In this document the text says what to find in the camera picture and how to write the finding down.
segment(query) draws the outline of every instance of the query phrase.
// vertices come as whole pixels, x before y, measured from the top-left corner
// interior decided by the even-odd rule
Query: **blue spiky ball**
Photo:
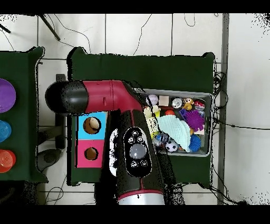
[[[191,135],[189,149],[192,152],[196,152],[200,149],[200,145],[201,145],[201,140],[199,136],[195,134]]]

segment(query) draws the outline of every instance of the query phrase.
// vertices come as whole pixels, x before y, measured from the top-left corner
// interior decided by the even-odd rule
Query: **white wall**
[[[227,123],[270,128],[270,36],[253,14],[230,14]],[[270,131],[226,127],[225,185],[235,200],[269,204]]]

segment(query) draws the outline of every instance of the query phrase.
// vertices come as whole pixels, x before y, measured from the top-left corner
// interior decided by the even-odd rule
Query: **gray plastic bin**
[[[208,156],[211,149],[211,132],[213,124],[213,108],[214,108],[214,99],[212,94],[206,94],[202,92],[181,92],[181,91],[170,91],[170,90],[156,90],[156,89],[144,89],[143,92],[140,89],[136,89],[136,92],[144,95],[146,97],[150,94],[155,94],[157,96],[169,96],[169,102],[174,98],[192,98],[192,99],[202,99],[205,101],[205,134],[199,135],[201,138],[201,148],[197,152],[187,153],[184,151],[177,150],[176,152],[167,152],[166,150],[162,153],[168,153],[170,156],[196,156],[196,157],[205,157]]]

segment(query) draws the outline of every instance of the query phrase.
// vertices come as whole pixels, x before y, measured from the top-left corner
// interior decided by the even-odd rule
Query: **orange cup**
[[[5,173],[14,166],[16,156],[10,150],[0,150],[0,173]]]

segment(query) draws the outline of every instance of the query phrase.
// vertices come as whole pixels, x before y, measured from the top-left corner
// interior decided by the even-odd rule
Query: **green mat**
[[[47,182],[46,176],[36,169],[37,150],[37,95],[36,68],[44,54],[41,47],[27,52],[0,52],[0,78],[9,81],[16,90],[16,103],[0,120],[11,125],[11,136],[0,143],[0,149],[16,155],[15,165],[0,180]]]
[[[146,89],[193,91],[213,93],[214,54],[202,57],[176,55],[122,56],[113,54],[86,54],[83,48],[74,48],[67,64],[69,80],[135,80]],[[72,118],[71,182],[99,181],[100,169],[74,167],[75,118]],[[210,184],[210,158],[171,156],[173,172],[178,183]]]

